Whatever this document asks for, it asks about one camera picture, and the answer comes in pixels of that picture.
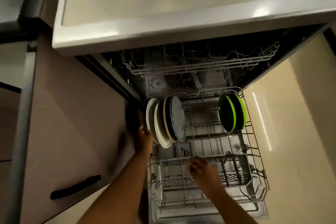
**person's right arm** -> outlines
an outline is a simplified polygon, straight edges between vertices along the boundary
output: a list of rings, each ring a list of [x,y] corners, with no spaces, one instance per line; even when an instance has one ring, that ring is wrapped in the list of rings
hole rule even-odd
[[[226,192],[216,168],[207,160],[189,160],[189,171],[199,188],[215,205],[225,224],[256,224],[257,222]]]

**stack of plates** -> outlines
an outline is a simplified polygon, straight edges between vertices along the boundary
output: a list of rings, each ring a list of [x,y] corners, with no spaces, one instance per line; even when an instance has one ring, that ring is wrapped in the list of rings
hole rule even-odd
[[[237,94],[219,97],[218,115],[227,132],[233,129],[242,130],[246,125],[246,109]]]
[[[186,120],[177,96],[150,99],[146,108],[146,123],[154,142],[163,148],[169,148],[176,141],[182,142],[186,137]]]

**glossy floor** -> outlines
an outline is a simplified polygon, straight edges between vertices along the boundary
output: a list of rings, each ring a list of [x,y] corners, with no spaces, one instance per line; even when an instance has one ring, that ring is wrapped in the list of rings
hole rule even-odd
[[[260,224],[336,223],[335,78],[319,35],[244,91],[271,188]],[[48,224],[75,224],[100,193]]]

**white plate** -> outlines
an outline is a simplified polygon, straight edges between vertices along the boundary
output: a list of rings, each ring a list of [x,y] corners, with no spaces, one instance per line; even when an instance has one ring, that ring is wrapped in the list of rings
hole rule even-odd
[[[147,123],[147,128],[150,130],[153,136],[153,140],[155,143],[159,143],[158,137],[155,132],[155,125],[154,125],[154,115],[155,115],[155,107],[159,100],[157,98],[152,98],[149,100],[146,108],[146,123]]]
[[[156,104],[154,113],[154,125],[159,143],[163,148],[169,148],[173,142],[168,137],[166,127],[163,121],[163,100],[159,101]]]

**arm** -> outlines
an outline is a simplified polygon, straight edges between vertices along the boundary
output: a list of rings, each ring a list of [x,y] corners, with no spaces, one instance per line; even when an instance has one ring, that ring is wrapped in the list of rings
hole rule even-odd
[[[205,159],[190,159],[189,171],[202,192],[217,208],[226,224],[257,222],[226,192],[216,168]]]
[[[135,223],[152,144],[152,135],[146,135],[141,126],[134,156],[78,224]]]

